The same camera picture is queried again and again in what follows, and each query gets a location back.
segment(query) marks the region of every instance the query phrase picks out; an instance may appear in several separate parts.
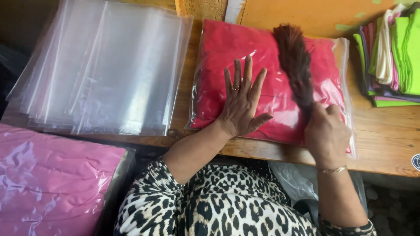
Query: woman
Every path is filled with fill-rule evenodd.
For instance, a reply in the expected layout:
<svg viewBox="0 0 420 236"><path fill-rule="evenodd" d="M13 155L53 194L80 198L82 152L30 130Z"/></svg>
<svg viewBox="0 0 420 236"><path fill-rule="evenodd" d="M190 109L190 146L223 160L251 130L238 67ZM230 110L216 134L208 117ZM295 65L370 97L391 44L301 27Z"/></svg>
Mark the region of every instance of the woman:
<svg viewBox="0 0 420 236"><path fill-rule="evenodd" d="M245 59L243 79L234 63L233 85L225 69L220 117L148 164L120 208L114 235L376 235L347 172L350 131L337 106L314 103L305 129L318 169L319 229L288 206L270 171L210 162L229 139L272 118L254 117L267 70L252 84L252 58Z"/></svg>

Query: woman's left hand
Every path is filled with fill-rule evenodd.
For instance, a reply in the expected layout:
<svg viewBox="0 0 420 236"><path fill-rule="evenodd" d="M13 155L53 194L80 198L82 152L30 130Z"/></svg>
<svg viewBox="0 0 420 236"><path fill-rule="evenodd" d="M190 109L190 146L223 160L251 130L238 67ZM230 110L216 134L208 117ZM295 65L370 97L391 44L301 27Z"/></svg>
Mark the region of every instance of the woman's left hand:
<svg viewBox="0 0 420 236"><path fill-rule="evenodd" d="M255 117L267 69L263 68L252 84L252 58L245 58L244 78L241 79L241 63L235 59L234 83L225 68L226 103L222 114L217 118L221 128L231 137L256 131L261 125L273 118L269 113Z"/></svg>

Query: brown feather duster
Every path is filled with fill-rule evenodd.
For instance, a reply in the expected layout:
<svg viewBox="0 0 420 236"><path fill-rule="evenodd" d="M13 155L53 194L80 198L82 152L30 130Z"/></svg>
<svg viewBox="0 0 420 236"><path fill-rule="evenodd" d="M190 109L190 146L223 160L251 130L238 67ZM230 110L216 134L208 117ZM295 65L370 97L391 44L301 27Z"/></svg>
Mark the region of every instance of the brown feather duster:
<svg viewBox="0 0 420 236"><path fill-rule="evenodd" d="M313 87L309 70L311 55L305 48L303 33L298 26L280 25L273 29L280 55L280 66L289 77L293 100L309 121L312 112Z"/></svg>

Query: leopard print top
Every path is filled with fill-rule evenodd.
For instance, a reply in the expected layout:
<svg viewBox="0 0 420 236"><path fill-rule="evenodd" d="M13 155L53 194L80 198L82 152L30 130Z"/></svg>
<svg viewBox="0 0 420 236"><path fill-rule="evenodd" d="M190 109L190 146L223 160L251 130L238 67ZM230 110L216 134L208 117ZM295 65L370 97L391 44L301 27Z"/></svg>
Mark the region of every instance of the leopard print top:
<svg viewBox="0 0 420 236"><path fill-rule="evenodd" d="M319 217L317 229L285 199L274 183L237 165L207 165L183 186L159 158L133 183L114 235L376 236L370 221L340 228Z"/></svg>

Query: woman's right hand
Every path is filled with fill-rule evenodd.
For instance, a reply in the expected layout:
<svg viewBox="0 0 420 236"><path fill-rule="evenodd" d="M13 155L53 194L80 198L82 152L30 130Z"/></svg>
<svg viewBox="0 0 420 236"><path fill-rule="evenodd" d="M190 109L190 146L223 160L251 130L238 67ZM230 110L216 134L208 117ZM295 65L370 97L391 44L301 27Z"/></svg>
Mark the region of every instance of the woman's right hand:
<svg viewBox="0 0 420 236"><path fill-rule="evenodd" d="M305 129L305 144L318 169L332 170L347 163L346 148L352 136L340 117L340 109L330 105L324 109L313 103L312 116Z"/></svg>

